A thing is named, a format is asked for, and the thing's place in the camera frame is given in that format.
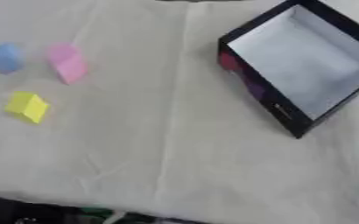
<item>box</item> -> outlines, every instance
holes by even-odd
[[[359,94],[359,24],[289,0],[219,40],[219,63],[301,138]]]

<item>yellow cube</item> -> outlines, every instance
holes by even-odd
[[[22,120],[40,123],[48,107],[49,105],[37,94],[17,91],[5,107],[5,111]]]

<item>cloth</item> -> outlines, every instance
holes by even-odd
[[[216,63],[217,39],[279,0],[0,0],[0,196],[186,220],[359,224],[359,97],[301,140]],[[359,22],[359,1],[329,0]],[[78,47],[62,84],[46,51]],[[40,125],[4,113],[14,91],[51,104]]]

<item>tablecloth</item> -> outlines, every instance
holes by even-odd
[[[326,0],[359,22],[359,1]],[[0,196],[220,223],[359,224],[359,97],[297,140],[216,65],[217,39],[280,3],[0,0]],[[47,48],[88,76],[62,84]],[[40,125],[14,91],[51,104]]]

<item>foam cube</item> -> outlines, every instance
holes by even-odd
[[[17,91],[11,97],[5,111],[32,123],[40,123],[49,105],[37,94]]]
[[[23,67],[21,53],[11,43],[0,45],[0,74],[10,74]]]
[[[71,45],[50,47],[48,58],[60,78],[68,85],[87,73],[87,65],[81,53]]]

